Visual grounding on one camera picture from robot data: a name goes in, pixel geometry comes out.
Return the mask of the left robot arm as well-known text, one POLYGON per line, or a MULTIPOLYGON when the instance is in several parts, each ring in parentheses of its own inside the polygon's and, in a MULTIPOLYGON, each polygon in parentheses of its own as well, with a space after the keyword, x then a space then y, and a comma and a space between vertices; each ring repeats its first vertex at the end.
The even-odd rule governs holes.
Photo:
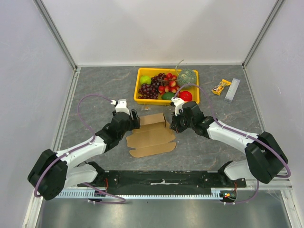
POLYGON ((99 187, 103 184, 104 175, 94 166, 86 164, 81 168, 79 164, 108 152, 118 145, 127 131, 140 128, 140 118, 134 109, 130 114, 113 112, 113 115, 111 122, 87 141, 58 152, 47 149, 41 153, 28 175, 35 197, 51 200, 73 185, 88 182, 99 187))

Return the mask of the brown cardboard box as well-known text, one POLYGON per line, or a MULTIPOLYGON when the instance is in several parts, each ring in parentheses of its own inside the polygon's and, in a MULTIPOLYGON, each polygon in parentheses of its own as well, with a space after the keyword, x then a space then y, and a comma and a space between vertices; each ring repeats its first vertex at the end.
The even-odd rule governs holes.
POLYGON ((135 158, 171 152, 176 147, 174 131, 163 113, 140 117, 140 128, 126 137, 130 155, 135 158))

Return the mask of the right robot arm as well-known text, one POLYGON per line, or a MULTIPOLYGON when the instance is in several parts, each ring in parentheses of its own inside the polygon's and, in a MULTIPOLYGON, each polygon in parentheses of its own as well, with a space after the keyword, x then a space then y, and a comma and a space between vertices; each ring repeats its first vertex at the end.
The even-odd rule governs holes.
POLYGON ((272 134, 248 133, 226 125, 213 116, 205 116, 194 101, 172 98, 171 105, 174 112, 170 128, 175 132, 192 129, 199 136, 225 143, 245 154, 245 160, 229 161, 223 166, 223 172, 217 176, 221 186, 228 187, 241 178, 255 178, 268 184, 280 176, 282 169, 286 169, 287 174, 280 177, 290 177, 288 159, 272 134))

